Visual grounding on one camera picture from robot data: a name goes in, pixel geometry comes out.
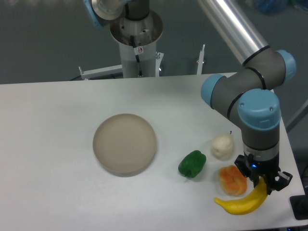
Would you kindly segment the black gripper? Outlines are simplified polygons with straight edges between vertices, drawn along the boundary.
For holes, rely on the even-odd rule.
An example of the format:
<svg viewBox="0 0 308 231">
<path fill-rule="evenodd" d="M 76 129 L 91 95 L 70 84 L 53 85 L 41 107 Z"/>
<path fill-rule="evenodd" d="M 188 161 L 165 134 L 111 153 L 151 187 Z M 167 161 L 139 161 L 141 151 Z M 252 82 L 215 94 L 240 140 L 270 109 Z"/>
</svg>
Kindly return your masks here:
<svg viewBox="0 0 308 231">
<path fill-rule="evenodd" d="M 279 158 L 279 152 L 269 160 L 256 160 L 252 153 L 244 152 L 244 155 L 237 156 L 234 163 L 240 173 L 253 182 L 254 188 L 259 183 L 259 176 L 265 175 L 267 194 L 271 194 L 287 187 L 293 178 L 292 174 L 281 172 Z"/>
</svg>

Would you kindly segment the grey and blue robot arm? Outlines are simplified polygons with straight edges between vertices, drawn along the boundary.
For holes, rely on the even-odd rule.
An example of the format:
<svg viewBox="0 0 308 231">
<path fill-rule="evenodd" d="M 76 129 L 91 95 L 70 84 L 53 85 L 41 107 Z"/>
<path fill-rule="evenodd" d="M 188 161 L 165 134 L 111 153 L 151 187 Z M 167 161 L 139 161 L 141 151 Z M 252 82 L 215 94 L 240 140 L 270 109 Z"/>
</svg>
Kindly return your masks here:
<svg viewBox="0 0 308 231">
<path fill-rule="evenodd" d="M 147 0 L 86 0 L 96 26 L 110 26 L 121 51 L 123 77 L 154 77 L 156 42 L 163 23 Z M 264 180 L 267 193 L 289 185 L 292 175 L 279 167 L 280 103 L 272 90 L 296 72 L 293 56 L 274 51 L 232 0 L 201 0 L 201 9 L 242 64 L 231 77 L 213 74 L 201 87 L 202 99 L 240 128 L 244 154 L 235 160 L 254 184 Z"/>
</svg>

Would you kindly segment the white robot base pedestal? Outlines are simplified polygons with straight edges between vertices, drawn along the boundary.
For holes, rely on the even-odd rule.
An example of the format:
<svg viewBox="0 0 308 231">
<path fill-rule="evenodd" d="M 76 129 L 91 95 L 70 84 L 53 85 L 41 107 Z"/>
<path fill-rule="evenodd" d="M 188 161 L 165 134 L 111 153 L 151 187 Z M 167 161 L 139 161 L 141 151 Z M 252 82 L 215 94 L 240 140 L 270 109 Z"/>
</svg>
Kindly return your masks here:
<svg viewBox="0 0 308 231">
<path fill-rule="evenodd" d="M 163 32 L 160 16 L 150 10 L 139 21 L 121 18 L 111 23 L 110 31 L 119 45 L 123 77 L 155 77 L 156 43 Z"/>
</svg>

